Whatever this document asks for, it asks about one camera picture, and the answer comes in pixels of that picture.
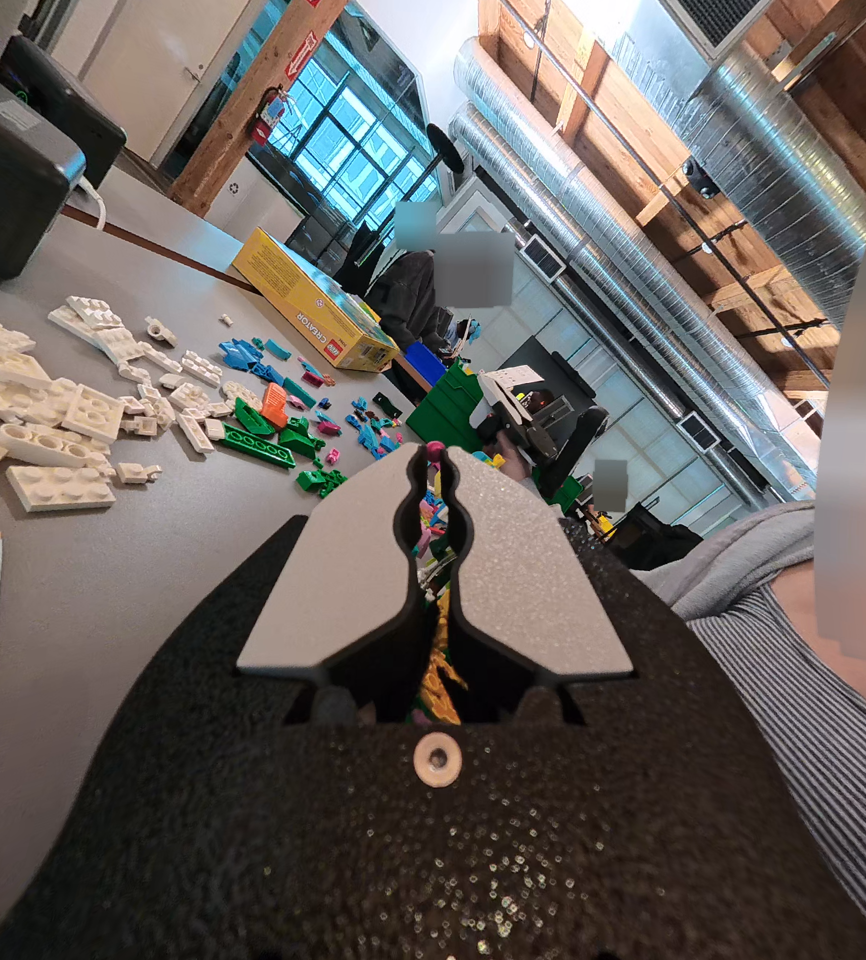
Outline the grey jacket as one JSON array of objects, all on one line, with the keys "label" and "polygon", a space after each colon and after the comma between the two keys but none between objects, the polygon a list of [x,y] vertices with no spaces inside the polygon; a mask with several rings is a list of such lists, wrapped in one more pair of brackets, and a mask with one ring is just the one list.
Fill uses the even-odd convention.
[{"label": "grey jacket", "polygon": [[813,501],[777,504],[704,539],[683,558],[631,573],[686,622],[718,616],[811,561],[814,522]]}]

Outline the scattered green toy bricks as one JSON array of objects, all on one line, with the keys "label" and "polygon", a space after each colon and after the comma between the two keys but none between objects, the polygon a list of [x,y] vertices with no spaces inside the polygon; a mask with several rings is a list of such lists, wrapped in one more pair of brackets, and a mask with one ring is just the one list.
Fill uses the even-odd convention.
[{"label": "scattered green toy bricks", "polygon": [[323,444],[309,435],[304,419],[288,418],[286,426],[276,428],[242,395],[234,398],[232,416],[235,423],[224,424],[218,437],[221,446],[284,471],[298,469],[297,456],[308,460],[310,465],[295,474],[295,483],[320,498],[347,482],[345,474],[319,459]]}]

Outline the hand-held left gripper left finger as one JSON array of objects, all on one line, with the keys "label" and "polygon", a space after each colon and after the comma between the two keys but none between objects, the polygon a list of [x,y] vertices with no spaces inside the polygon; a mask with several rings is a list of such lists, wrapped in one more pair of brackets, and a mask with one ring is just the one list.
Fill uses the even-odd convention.
[{"label": "hand-held left gripper left finger", "polygon": [[401,722],[427,669],[413,547],[427,447],[408,441],[346,480],[307,517],[247,641],[247,675],[346,689],[379,722]]}]

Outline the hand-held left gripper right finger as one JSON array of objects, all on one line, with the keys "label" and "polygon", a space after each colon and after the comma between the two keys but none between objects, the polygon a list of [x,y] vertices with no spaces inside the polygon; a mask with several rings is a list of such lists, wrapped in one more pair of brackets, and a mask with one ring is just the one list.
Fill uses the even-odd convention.
[{"label": "hand-held left gripper right finger", "polygon": [[441,476],[455,555],[448,650],[474,700],[512,714],[535,688],[633,678],[555,511],[458,446]]}]

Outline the ceiling air vent unit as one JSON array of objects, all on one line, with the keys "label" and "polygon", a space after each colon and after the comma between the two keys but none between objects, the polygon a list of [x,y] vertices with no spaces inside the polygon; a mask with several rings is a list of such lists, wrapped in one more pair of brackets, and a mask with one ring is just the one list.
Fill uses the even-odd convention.
[{"label": "ceiling air vent unit", "polygon": [[721,62],[770,4],[770,1],[660,2],[709,65]]}]

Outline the blue plastic bins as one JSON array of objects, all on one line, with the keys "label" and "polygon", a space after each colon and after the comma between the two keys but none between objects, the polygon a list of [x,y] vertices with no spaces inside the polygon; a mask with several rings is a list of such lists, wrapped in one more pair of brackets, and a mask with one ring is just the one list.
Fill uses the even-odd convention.
[{"label": "blue plastic bins", "polygon": [[403,362],[409,367],[427,389],[432,389],[448,372],[440,357],[422,342],[414,342],[402,354]]}]

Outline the scattered yellow toy bricks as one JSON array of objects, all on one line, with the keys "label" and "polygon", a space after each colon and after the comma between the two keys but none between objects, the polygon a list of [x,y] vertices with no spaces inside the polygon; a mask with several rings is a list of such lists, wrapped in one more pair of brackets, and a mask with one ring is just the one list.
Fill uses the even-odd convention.
[{"label": "scattered yellow toy bricks", "polygon": [[447,585],[430,607],[432,642],[427,666],[419,682],[413,714],[416,723],[441,723],[460,726],[462,720],[453,701],[451,691],[468,692],[467,683],[461,678],[451,659],[449,647],[449,614],[451,610],[451,587]]}]

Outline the white recycling bin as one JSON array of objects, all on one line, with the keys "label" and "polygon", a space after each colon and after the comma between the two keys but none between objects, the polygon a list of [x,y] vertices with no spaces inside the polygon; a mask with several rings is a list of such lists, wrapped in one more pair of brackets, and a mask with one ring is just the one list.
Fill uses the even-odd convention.
[{"label": "white recycling bin", "polygon": [[246,242],[260,229],[285,244],[306,213],[279,189],[247,154],[212,201],[203,218],[225,234]]}]

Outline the grey desk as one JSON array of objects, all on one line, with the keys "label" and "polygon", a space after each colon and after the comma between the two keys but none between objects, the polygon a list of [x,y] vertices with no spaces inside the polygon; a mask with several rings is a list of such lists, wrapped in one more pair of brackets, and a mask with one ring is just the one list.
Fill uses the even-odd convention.
[{"label": "grey desk", "polygon": [[[327,364],[262,296],[59,215],[0,323],[36,342],[53,378],[134,395],[102,352],[47,318],[68,295],[102,299],[147,341],[156,318],[219,361],[230,337],[273,339]],[[112,461],[163,467],[106,509],[27,512],[0,463],[0,920],[67,820],[100,740],[140,672],[186,616],[283,522],[310,511],[291,473],[219,447],[196,455],[171,428],[123,436]]]}]

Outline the wooden post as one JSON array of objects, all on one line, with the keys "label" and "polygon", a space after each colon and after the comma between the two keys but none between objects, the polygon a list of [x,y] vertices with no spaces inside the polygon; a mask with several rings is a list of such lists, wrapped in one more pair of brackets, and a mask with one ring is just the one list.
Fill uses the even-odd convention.
[{"label": "wooden post", "polygon": [[288,3],[222,111],[170,187],[171,201],[203,218],[253,142],[256,114],[284,94],[346,6],[345,1]]}]

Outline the green plastic bin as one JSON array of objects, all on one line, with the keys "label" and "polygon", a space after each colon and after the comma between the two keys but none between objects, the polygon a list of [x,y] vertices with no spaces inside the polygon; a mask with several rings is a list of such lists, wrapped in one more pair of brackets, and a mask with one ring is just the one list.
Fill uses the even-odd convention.
[{"label": "green plastic bin", "polygon": [[[578,463],[573,469],[572,476],[559,489],[538,489],[533,481],[534,465],[523,454],[523,451],[513,445],[509,438],[501,435],[494,443],[484,446],[475,434],[475,407],[482,401],[482,391],[477,383],[477,374],[467,370],[462,364],[451,366],[445,376],[428,393],[426,398],[418,404],[413,414],[410,414],[406,423],[416,433],[417,437],[428,445],[439,443],[445,448],[457,447],[472,455],[474,458],[491,465],[495,456],[490,451],[501,453],[501,440],[506,438],[511,451],[521,457],[530,468],[530,480],[536,491],[550,506],[557,506],[564,515],[578,515],[582,510],[594,504],[593,478],[589,474],[583,477],[574,475]],[[541,381],[534,389],[528,389],[523,398],[531,391],[546,389],[546,383]],[[584,396],[577,404],[572,403],[575,409],[595,402],[589,395]]]}]

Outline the scattered pink toy bricks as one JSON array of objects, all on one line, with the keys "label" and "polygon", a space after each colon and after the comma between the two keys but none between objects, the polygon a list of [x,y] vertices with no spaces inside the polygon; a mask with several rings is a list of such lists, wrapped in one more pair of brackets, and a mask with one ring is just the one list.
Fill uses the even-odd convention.
[{"label": "scattered pink toy bricks", "polygon": [[[376,461],[407,442],[419,441],[406,423],[407,414],[415,408],[406,400],[393,398],[391,390],[392,387],[386,391],[375,390],[370,397],[356,395],[343,410],[338,400],[326,394],[318,399],[309,418],[316,418],[317,430],[328,439],[325,452],[318,456],[322,472],[352,475],[351,466],[337,465],[341,455],[335,448],[336,438],[342,435],[347,434]],[[444,542],[436,545],[447,533],[448,519],[448,509],[440,497],[439,464],[427,462],[426,473],[427,489],[418,507],[420,536],[413,548],[421,566],[432,564],[431,557],[440,557],[447,548]]]}]

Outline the scattered blue toy bricks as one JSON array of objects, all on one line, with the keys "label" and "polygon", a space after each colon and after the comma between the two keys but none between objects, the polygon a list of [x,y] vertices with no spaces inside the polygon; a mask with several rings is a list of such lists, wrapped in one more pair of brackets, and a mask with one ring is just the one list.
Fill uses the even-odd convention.
[{"label": "scattered blue toy bricks", "polygon": [[[224,376],[221,384],[223,396],[234,406],[235,397],[243,397],[248,404],[257,411],[261,411],[262,399],[271,381],[269,367],[266,360],[276,366],[279,364],[262,346],[259,339],[251,341],[230,339],[220,343],[221,368]],[[345,370],[329,370],[324,361],[311,361],[307,357],[293,353],[290,366],[293,369],[305,370],[300,380],[303,388],[319,400],[323,395],[331,397],[341,404],[341,409],[348,408],[352,398],[356,396],[371,397],[375,391],[386,392],[388,388],[376,385],[376,376],[373,374],[349,373]],[[316,417],[309,417],[311,409],[307,409],[298,399],[287,394],[287,412],[293,422],[305,420],[309,435],[315,441],[320,441],[322,447],[318,456],[326,452],[328,438],[317,430]],[[351,440],[348,434],[336,438],[335,449],[340,453],[356,440]]]}]

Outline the red fire extinguisher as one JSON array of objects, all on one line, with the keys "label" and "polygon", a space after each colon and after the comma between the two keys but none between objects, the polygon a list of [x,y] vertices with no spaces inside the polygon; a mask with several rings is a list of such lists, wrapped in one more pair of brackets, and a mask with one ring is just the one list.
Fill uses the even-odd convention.
[{"label": "red fire extinguisher", "polygon": [[289,105],[289,96],[282,85],[268,87],[263,92],[249,129],[254,144],[264,147],[269,142],[273,130],[283,120]]}]

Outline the white door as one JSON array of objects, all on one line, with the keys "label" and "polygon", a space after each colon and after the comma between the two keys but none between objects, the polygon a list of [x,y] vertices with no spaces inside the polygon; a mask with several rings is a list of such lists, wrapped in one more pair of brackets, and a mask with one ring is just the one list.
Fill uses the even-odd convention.
[{"label": "white door", "polygon": [[116,1],[78,77],[159,167],[254,24],[260,1]]}]

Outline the silver spiral duct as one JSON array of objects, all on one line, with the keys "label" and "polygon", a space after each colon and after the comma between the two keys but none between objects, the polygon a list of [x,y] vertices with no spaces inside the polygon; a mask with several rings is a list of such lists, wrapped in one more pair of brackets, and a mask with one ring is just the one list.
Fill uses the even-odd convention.
[{"label": "silver spiral duct", "polygon": [[680,401],[699,413],[704,431],[717,433],[750,464],[745,469],[720,443],[703,459],[754,506],[764,506],[764,481],[781,501],[811,496],[787,429],[800,426],[783,395],[754,367],[735,338],[670,268],[661,269],[654,246],[639,240],[614,213],[611,198],[580,204],[578,222],[534,169],[470,102],[454,115],[450,132],[471,150],[486,175],[537,234],[517,219],[507,230],[517,242],[547,241],[566,271],[552,289],[614,362],[636,379],[668,417],[684,416]]},{"label": "silver spiral duct", "polygon": [[[502,135],[502,137],[517,151],[534,171],[535,175],[544,182],[546,188],[553,193],[561,206],[569,211],[576,221],[582,222],[583,216],[580,205],[583,201],[590,201],[595,191],[600,192],[600,200],[611,198],[615,204],[613,213],[626,228],[631,229],[638,240],[647,240],[655,250],[657,264],[660,269],[670,268],[668,277],[671,280],[681,279],[685,286],[698,298],[704,311],[712,315],[725,330],[724,324],[703,303],[687,282],[679,275],[667,261],[658,248],[647,238],[640,226],[623,210],[620,204],[610,195],[602,183],[582,163],[579,156],[568,147],[552,127],[547,124],[535,107],[523,96],[505,76],[496,62],[484,51],[476,37],[463,42],[459,53],[454,60],[454,80],[457,87],[466,95],[467,102],[485,117],[488,122]],[[751,364],[761,371],[775,389],[790,404],[795,419],[800,426],[787,429],[790,449],[797,453],[790,453],[789,457],[797,457],[799,471],[804,482],[811,486],[812,493],[802,493],[796,500],[811,500],[815,497],[816,471],[820,457],[820,438],[813,432],[803,418],[795,411],[792,403],[782,391],[768,378],[766,373],[753,361],[752,357],[742,348],[737,339],[739,348],[747,354]]]}]

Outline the yellow toy brick box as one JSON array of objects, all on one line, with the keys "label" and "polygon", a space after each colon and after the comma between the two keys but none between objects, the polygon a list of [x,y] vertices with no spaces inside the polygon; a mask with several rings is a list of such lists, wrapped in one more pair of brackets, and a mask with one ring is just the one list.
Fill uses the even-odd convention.
[{"label": "yellow toy brick box", "polygon": [[399,355],[369,306],[261,227],[231,265],[332,367],[381,373]]}]

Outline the pile of white toy bricks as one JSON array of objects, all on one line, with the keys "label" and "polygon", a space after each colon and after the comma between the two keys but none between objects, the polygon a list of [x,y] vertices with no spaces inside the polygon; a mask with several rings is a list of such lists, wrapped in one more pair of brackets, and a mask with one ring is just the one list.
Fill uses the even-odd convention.
[{"label": "pile of white toy bricks", "polygon": [[159,479],[160,466],[111,461],[121,435],[153,440],[176,428],[205,456],[260,412],[259,397],[223,382],[220,366],[193,350],[176,354],[176,336],[157,319],[146,318],[138,339],[103,299],[68,295],[47,320],[95,348],[131,393],[51,376],[35,340],[0,322],[0,465],[16,462],[7,480],[28,512],[104,509],[115,480]]}]

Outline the scattered teal toy bricks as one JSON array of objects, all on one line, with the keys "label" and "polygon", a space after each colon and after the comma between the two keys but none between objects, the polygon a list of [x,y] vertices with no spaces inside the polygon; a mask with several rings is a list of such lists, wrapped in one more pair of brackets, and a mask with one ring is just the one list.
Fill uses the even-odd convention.
[{"label": "scattered teal toy bricks", "polygon": [[306,371],[290,366],[293,353],[281,347],[273,339],[263,341],[262,347],[278,364],[277,366],[269,359],[266,360],[266,366],[270,372],[268,379],[283,387],[287,395],[297,398],[305,408],[315,409],[319,399],[311,395],[301,382]]}]

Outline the striped shirt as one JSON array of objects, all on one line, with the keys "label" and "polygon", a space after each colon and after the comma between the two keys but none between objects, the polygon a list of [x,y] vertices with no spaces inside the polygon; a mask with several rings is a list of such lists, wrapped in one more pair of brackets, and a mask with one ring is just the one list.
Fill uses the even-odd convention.
[{"label": "striped shirt", "polygon": [[811,650],[768,585],[687,624],[737,688],[802,820],[866,916],[866,699]]}]

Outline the large silver duct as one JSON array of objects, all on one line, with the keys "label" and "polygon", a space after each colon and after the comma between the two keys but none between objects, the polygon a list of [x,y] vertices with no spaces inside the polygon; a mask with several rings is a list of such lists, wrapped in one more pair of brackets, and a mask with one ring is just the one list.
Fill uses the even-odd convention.
[{"label": "large silver duct", "polygon": [[679,2],[632,2],[607,42],[638,92],[842,330],[866,251],[866,193],[744,41],[707,54]]}]

